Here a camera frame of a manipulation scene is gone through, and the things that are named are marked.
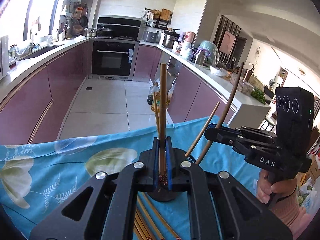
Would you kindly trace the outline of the right hand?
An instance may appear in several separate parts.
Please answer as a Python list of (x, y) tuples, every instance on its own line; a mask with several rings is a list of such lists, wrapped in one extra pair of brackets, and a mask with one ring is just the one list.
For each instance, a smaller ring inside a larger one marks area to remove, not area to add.
[(288, 197), (294, 193), (297, 187), (297, 178), (282, 180), (271, 184), (268, 181), (268, 171), (260, 170), (259, 179), (257, 181), (257, 198), (264, 204), (270, 200), (271, 194)]

